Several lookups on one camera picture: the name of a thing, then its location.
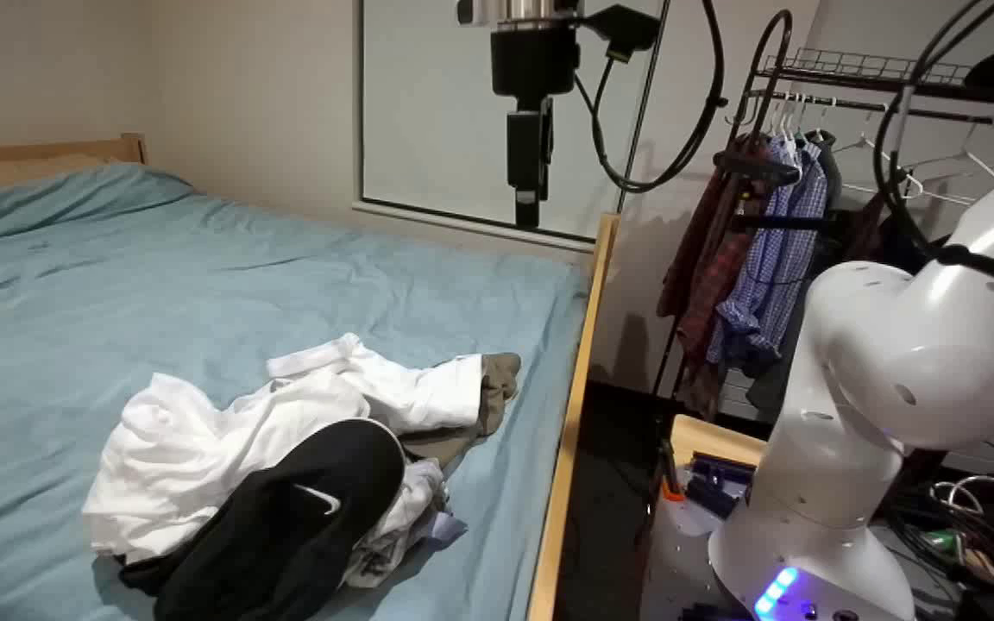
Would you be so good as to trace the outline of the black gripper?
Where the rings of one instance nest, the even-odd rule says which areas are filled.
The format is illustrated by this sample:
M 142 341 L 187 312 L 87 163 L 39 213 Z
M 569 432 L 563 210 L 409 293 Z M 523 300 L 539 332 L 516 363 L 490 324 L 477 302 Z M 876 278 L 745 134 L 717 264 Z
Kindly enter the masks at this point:
M 490 31 L 490 87 L 512 97 L 508 186 L 515 223 L 536 228 L 547 195 L 553 100 L 574 90 L 581 0 L 456 0 L 456 20 Z

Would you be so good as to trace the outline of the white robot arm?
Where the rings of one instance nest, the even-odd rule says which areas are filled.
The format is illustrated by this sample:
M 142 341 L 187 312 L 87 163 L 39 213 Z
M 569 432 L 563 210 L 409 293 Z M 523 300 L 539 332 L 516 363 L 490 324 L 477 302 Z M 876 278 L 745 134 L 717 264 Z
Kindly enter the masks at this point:
M 869 516 L 911 449 L 994 434 L 994 189 L 913 273 L 837 263 L 807 285 L 783 411 L 706 539 L 752 621 L 913 621 Z

